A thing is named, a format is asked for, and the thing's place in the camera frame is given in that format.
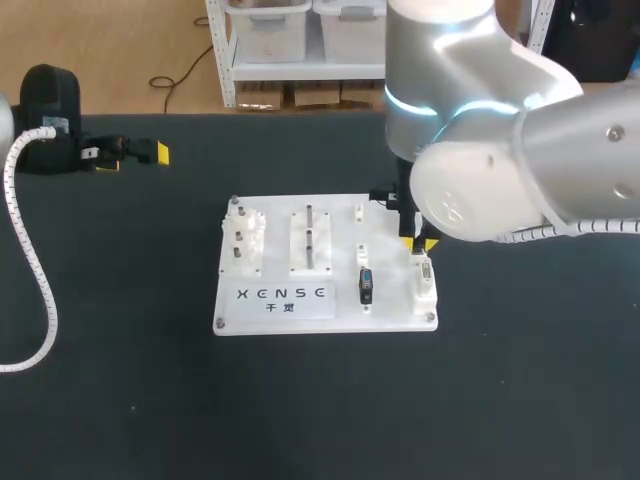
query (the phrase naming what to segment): black connector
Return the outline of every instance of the black connector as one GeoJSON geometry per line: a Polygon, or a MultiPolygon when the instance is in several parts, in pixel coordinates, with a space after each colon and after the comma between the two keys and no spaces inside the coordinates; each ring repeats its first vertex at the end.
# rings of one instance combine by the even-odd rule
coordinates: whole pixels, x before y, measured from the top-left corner
{"type": "Polygon", "coordinates": [[[373,303],[373,274],[369,268],[360,269],[358,290],[360,291],[360,304],[371,305],[373,303]]]}

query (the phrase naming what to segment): white fixture board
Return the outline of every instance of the white fixture board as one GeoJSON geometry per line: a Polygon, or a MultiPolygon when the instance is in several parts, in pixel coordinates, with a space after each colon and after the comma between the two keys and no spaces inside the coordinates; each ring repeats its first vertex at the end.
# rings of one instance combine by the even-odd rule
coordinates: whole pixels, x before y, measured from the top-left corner
{"type": "MultiPolygon", "coordinates": [[[[262,258],[254,259],[256,268],[250,274],[229,268],[229,262],[235,259],[234,246],[240,245],[241,251],[245,247],[234,242],[236,237],[231,235],[235,232],[225,230],[221,259],[227,267],[221,266],[219,270],[213,319],[217,335],[437,328],[437,292],[431,262],[426,255],[412,256],[397,236],[397,212],[369,202],[368,195],[361,194],[241,197],[237,201],[229,202],[227,219],[233,220],[239,207],[243,212],[264,215],[264,248],[262,258]],[[291,251],[298,242],[296,222],[305,214],[307,205],[313,208],[312,230],[316,227],[319,230],[317,241],[315,231],[313,234],[315,260],[309,266],[303,262],[309,268],[308,275],[299,271],[300,259],[306,256],[291,251]],[[319,220],[323,216],[330,220],[319,220]],[[328,247],[327,225],[330,225],[328,247]],[[360,303],[358,282],[362,266],[368,266],[373,275],[373,304],[368,309],[360,303]],[[431,282],[426,290],[420,287],[425,284],[418,279],[425,270],[431,282]]],[[[307,233],[307,227],[303,222],[300,228],[307,233]]]]}

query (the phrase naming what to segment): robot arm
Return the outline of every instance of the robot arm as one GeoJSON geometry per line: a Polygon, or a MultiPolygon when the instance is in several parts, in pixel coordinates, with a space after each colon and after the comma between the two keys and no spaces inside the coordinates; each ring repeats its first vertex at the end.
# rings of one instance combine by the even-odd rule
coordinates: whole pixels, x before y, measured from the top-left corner
{"type": "Polygon", "coordinates": [[[639,90],[582,96],[492,0],[390,0],[387,139],[422,215],[467,241],[632,232],[639,90]]]}

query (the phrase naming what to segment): white cable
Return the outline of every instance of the white cable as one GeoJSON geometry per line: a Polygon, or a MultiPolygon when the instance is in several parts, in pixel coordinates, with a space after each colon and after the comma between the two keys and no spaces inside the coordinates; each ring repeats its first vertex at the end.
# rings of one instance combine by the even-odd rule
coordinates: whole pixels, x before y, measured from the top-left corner
{"type": "MultiPolygon", "coordinates": [[[[583,220],[568,223],[572,236],[585,233],[640,233],[640,219],[612,219],[612,220],[583,220]]],[[[522,243],[543,238],[553,238],[563,235],[554,226],[536,227],[519,232],[508,233],[497,238],[498,243],[522,243]]]]}
{"type": "Polygon", "coordinates": [[[53,342],[56,339],[56,334],[58,333],[58,310],[56,309],[56,302],[53,298],[53,293],[51,292],[51,287],[49,286],[47,277],[42,269],[42,265],[40,265],[40,260],[38,260],[36,251],[33,249],[27,230],[22,222],[20,209],[18,208],[18,199],[16,198],[14,179],[18,157],[24,147],[34,140],[51,139],[55,138],[55,136],[56,129],[53,127],[41,127],[34,130],[27,130],[13,143],[9,150],[9,154],[7,155],[7,161],[4,164],[4,198],[7,201],[9,216],[11,217],[13,228],[16,231],[16,235],[18,236],[18,240],[22,246],[22,251],[24,252],[25,257],[27,257],[27,261],[31,266],[33,275],[36,277],[36,281],[40,287],[40,292],[42,293],[42,299],[47,307],[49,327],[47,329],[47,336],[44,339],[44,343],[31,358],[20,363],[0,365],[0,373],[20,372],[33,367],[42,360],[47,353],[49,353],[49,350],[51,350],[53,342]]]}

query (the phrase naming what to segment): metal rod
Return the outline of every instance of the metal rod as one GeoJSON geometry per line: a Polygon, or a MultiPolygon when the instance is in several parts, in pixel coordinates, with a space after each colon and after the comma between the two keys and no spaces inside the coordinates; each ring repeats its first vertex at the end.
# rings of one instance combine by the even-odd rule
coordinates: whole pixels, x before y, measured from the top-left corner
{"type": "Polygon", "coordinates": [[[307,246],[307,268],[313,270],[313,247],[307,246]]]}
{"type": "Polygon", "coordinates": [[[307,228],[313,228],[313,207],[307,205],[307,228]]]}
{"type": "Polygon", "coordinates": [[[313,270],[313,232],[307,230],[307,268],[313,270]]]}

